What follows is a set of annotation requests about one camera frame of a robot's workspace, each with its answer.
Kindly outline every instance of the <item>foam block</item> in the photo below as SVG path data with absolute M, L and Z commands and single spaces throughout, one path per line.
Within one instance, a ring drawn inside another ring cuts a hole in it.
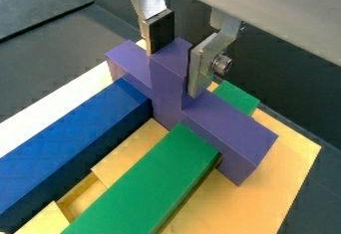
M 217 159 L 179 124 L 62 233 L 156 233 Z
M 212 93 L 245 115 L 249 116 L 253 113 L 259 100 L 235 87 L 228 81 L 221 81 Z
M 185 92 L 189 46 L 187 41 L 176 38 L 149 58 L 153 114 L 167 129 L 183 120 L 181 108 L 193 100 Z
M 14 231 L 152 115 L 120 79 L 0 158 L 0 231 Z
M 150 118 L 92 167 L 92 172 L 106 188 L 121 178 L 167 133 L 165 128 Z
M 60 234 L 69 221 L 52 201 L 14 234 Z
M 150 98 L 156 121 L 171 129 L 179 122 L 221 152 L 223 175 L 239 185 L 260 162 L 276 135 L 229 103 L 209 92 L 192 99 L 185 93 L 189 43 L 176 38 L 149 57 L 134 44 L 118 46 L 106 54 L 114 69 L 124 69 L 141 84 L 150 78 Z
M 105 57 L 113 81 L 124 77 L 150 99 L 152 81 L 145 50 L 128 40 L 105 53 Z
M 163 234 L 274 234 L 320 146 L 260 110 L 253 119 L 279 137 L 251 176 L 236 187 L 213 170 Z

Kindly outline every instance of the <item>purple cross-shaped block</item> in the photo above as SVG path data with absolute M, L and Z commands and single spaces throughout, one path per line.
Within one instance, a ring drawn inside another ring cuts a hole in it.
M 220 173 L 244 181 L 271 148 L 276 134 L 208 91 L 193 99 L 185 92 L 191 44 L 176 38 L 146 57 L 130 41 L 106 53 L 113 79 L 122 76 L 152 99 L 153 116 L 167 128 L 184 125 L 219 150 Z

